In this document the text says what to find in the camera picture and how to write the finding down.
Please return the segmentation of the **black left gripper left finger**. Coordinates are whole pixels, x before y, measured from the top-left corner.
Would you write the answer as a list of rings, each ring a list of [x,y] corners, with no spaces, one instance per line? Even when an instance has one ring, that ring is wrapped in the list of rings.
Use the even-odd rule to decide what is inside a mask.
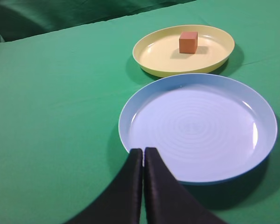
[[[138,224],[142,200],[141,149],[132,149],[108,187],[68,224]]]

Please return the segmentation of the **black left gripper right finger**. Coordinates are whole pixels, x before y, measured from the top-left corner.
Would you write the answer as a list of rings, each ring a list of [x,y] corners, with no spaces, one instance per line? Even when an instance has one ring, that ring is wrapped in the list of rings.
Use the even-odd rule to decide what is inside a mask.
[[[158,150],[144,151],[144,197],[149,224],[225,224],[172,175]]]

